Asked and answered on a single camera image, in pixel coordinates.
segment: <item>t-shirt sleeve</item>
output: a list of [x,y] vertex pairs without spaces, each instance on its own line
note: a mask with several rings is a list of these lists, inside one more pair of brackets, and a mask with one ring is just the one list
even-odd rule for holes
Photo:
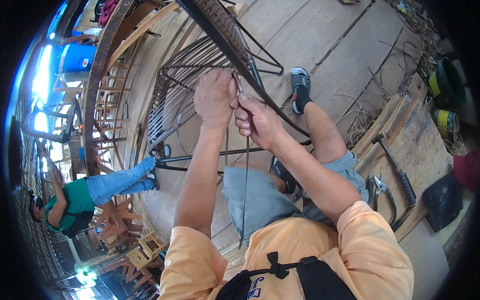
[[206,235],[189,227],[173,228],[158,299],[207,299],[222,284],[227,264]]
[[363,299],[411,299],[412,264],[379,213],[357,201],[337,229],[340,257]]

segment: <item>person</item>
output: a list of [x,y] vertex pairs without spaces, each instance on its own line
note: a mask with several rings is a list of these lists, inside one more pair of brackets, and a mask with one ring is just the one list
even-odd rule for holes
[[64,184],[60,171],[44,146],[39,146],[39,155],[47,159],[54,193],[49,197],[47,205],[44,205],[40,197],[32,200],[30,216],[35,222],[44,220],[49,229],[62,231],[65,235],[74,236],[84,229],[93,217],[95,206],[107,203],[115,195],[160,189],[155,173],[151,172],[156,164],[156,159],[151,156],[129,170],[83,177]]
[[[159,299],[412,297],[411,262],[388,223],[362,198],[364,184],[353,170],[355,155],[346,149],[330,117],[310,100],[308,73],[294,68],[291,74],[294,109],[305,116],[313,154],[285,131],[262,101],[237,96],[232,70],[212,70],[200,80],[194,104],[203,123],[176,208]],[[243,270],[226,282],[222,279],[228,261],[211,242],[210,228],[218,153],[233,112],[240,135],[270,151],[338,233],[289,201],[282,192],[291,184],[249,165],[244,223],[248,249]],[[223,193],[239,234],[245,176],[240,163],[225,168]]]

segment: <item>wooden floor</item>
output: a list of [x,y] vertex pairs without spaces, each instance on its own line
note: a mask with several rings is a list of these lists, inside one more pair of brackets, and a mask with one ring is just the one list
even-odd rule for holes
[[[165,22],[183,23],[187,16],[182,13]],[[382,0],[345,5],[338,0],[257,0],[240,15],[244,27],[285,67],[282,76],[262,73],[262,81],[271,98],[278,104],[285,103],[291,94],[289,70],[296,66],[305,68],[312,77],[311,98],[337,123],[342,136],[348,142],[348,130],[360,107],[366,114],[378,114],[382,94],[372,80],[371,71],[380,80],[383,88],[391,95],[398,91],[405,72],[416,66],[421,54],[421,39],[404,26],[400,15]],[[154,26],[153,32],[162,34],[165,26]],[[136,63],[136,75],[127,100],[129,118],[126,128],[127,142],[122,146],[125,168],[132,166],[135,151],[140,158],[145,156],[144,146],[136,147],[135,128],[143,122],[155,82],[155,73],[168,45],[162,38],[149,36]],[[251,50],[259,52],[251,45]],[[406,59],[392,46],[403,49],[413,57]],[[258,63],[259,68],[272,67]],[[291,105],[284,111],[300,126],[305,127],[303,116],[293,113]],[[192,153],[199,135],[201,119],[195,116],[183,125],[178,135],[166,140],[172,147],[173,156],[184,155],[179,140],[187,153]],[[297,140],[306,140],[298,132],[285,125]],[[229,150],[245,148],[245,138],[238,135],[230,124]],[[269,170],[271,154],[251,153],[250,163]],[[230,155],[231,164],[239,155]],[[189,161],[172,163],[172,166],[187,167]],[[225,161],[219,160],[219,170]],[[145,211],[156,230],[167,238],[173,225],[173,216],[185,172],[158,170],[161,190],[142,195]],[[221,178],[217,189],[212,241],[220,248],[236,238],[235,230],[224,201]]]

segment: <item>pliers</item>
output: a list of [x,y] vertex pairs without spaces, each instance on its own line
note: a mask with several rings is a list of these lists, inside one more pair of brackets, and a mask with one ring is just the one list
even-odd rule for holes
[[395,205],[395,200],[393,199],[392,192],[388,188],[388,186],[383,182],[383,172],[380,174],[380,180],[374,176],[375,183],[377,185],[377,192],[375,195],[375,203],[374,206],[378,203],[378,196],[380,195],[381,192],[386,192],[388,194],[388,198],[390,199],[390,203],[392,204],[392,210],[393,210],[393,218],[392,221],[390,221],[390,227],[392,227],[395,224],[396,221],[396,205]]

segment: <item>blue barrel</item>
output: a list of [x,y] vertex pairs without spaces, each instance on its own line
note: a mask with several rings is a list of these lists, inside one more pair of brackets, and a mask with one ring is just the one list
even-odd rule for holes
[[55,63],[55,74],[88,72],[92,66],[95,46],[67,44],[60,48]]

